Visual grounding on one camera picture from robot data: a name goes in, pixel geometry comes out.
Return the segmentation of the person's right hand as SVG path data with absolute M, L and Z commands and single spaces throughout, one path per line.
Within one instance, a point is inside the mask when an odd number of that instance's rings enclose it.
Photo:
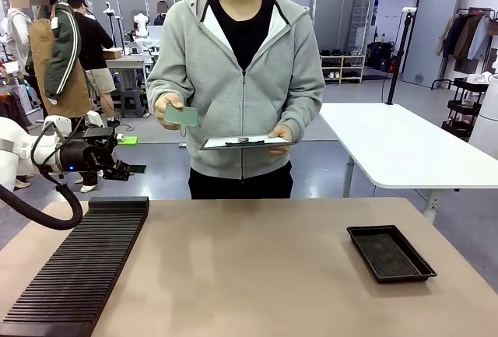
M 182 110 L 184 105 L 176 93 L 165 93 L 158 98 L 154 104 L 154 115 L 160 124 L 167 130 L 177 131 L 181 128 L 179 124 L 164 120 L 166 110 L 169 106 Z

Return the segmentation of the person's left hand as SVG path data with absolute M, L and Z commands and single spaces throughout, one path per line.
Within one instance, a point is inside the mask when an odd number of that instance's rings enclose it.
M 286 125 L 277 125 L 273 131 L 268 134 L 268 137 L 270 139 L 281 138 L 288 142 L 285 146 L 269 147 L 268 151 L 271 155 L 281 157 L 289 153 L 290 147 L 293 144 L 293 134 Z

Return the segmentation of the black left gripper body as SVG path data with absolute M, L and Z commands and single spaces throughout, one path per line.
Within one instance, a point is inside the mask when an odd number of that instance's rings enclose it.
M 62 173 L 101 172 L 104 161 L 105 146 L 102 142 L 70 140 L 57 149 L 57 166 Z

